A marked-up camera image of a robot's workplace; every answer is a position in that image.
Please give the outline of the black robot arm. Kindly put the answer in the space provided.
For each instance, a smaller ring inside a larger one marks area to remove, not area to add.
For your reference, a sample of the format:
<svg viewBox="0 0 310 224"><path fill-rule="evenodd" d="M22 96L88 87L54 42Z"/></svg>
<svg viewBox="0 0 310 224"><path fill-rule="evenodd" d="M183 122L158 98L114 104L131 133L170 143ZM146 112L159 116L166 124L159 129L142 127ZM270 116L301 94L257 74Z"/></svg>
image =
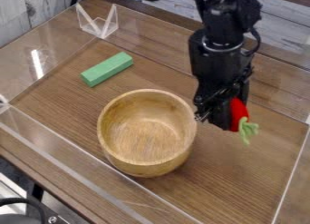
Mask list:
<svg viewBox="0 0 310 224"><path fill-rule="evenodd" d="M261 43L254 26L262 19L258 0L194 0L202 29L189 37L191 73L198 80L195 118L225 131L238 131L246 105L257 48L246 50L245 34Z"/></svg>

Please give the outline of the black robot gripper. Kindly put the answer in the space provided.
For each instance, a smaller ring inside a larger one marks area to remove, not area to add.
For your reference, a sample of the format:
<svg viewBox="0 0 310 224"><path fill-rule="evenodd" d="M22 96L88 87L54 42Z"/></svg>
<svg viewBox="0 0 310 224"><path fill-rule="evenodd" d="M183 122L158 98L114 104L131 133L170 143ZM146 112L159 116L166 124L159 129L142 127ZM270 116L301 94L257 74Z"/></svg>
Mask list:
<svg viewBox="0 0 310 224"><path fill-rule="evenodd" d="M231 126L231 97L219 96L219 92L237 84L238 98L243 104L249 101L253 56L242 51L243 42L242 36L235 43L213 43L202 29L189 37L191 73L199 83L194 95L195 120L223 131Z"/></svg>

